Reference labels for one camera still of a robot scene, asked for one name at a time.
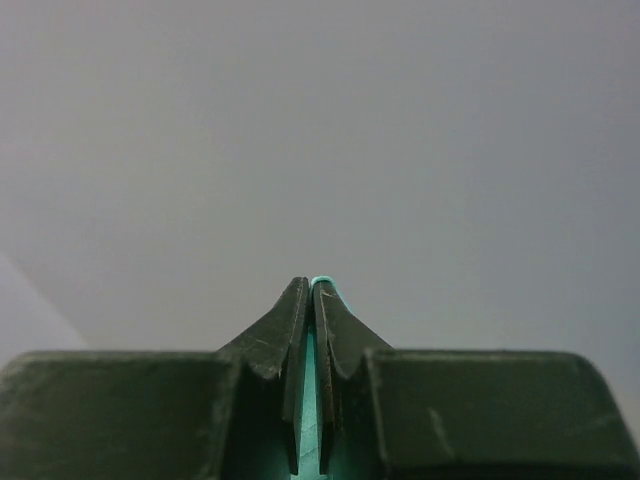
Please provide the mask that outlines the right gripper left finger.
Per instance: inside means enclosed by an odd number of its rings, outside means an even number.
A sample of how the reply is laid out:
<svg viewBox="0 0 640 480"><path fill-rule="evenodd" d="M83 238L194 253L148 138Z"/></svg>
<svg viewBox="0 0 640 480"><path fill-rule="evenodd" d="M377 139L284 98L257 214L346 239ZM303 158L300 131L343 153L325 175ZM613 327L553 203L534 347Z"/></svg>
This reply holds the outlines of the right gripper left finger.
<svg viewBox="0 0 640 480"><path fill-rule="evenodd" d="M308 279L220 352L238 362L224 437L223 475L292 475L300 464Z"/></svg>

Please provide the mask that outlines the teal t shirt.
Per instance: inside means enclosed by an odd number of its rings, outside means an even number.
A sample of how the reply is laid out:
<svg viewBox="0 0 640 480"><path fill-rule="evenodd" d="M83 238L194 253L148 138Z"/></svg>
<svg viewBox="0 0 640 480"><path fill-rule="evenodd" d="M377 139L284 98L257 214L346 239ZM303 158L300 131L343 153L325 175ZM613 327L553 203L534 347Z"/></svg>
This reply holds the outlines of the teal t shirt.
<svg viewBox="0 0 640 480"><path fill-rule="evenodd" d="M364 350L387 343L355 316L329 276L310 281L299 479L329 479L335 430L332 368L350 376Z"/></svg>

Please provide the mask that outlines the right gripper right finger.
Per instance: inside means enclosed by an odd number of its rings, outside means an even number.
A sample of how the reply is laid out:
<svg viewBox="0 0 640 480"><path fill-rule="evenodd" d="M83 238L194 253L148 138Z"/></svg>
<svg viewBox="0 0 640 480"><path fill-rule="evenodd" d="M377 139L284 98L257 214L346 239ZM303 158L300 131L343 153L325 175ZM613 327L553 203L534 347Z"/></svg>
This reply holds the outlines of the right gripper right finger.
<svg viewBox="0 0 640 480"><path fill-rule="evenodd" d="M365 354L391 346L352 313L333 279L312 280L311 306L320 472L375 475L379 455Z"/></svg>

